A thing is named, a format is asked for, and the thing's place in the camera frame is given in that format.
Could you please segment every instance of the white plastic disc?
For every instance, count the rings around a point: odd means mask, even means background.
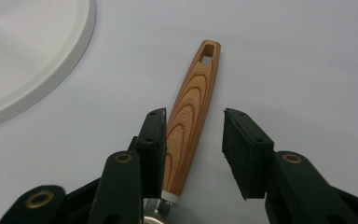
[[[90,42],[94,0],[0,1],[0,122],[49,94]]]

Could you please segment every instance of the handle hole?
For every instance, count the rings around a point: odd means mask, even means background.
[[[212,62],[212,55],[204,54],[200,61],[204,66],[208,66]]]

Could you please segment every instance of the utensil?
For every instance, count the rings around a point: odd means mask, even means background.
[[[211,102],[220,44],[204,40],[179,90],[167,124],[167,156],[161,199],[149,199],[145,223],[171,223],[167,217],[185,187]]]

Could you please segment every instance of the wooden handle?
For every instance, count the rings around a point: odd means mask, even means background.
[[[219,54],[219,43],[212,40],[202,42],[168,120],[163,189],[169,195],[179,197],[185,186],[211,101]]]

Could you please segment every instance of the white table surface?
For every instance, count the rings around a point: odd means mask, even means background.
[[[203,39],[218,78],[174,223],[269,223],[221,152],[224,109],[358,196],[358,1],[96,1],[89,47],[51,94],[0,124],[0,218],[24,192],[71,192],[126,150],[147,112],[171,112]]]

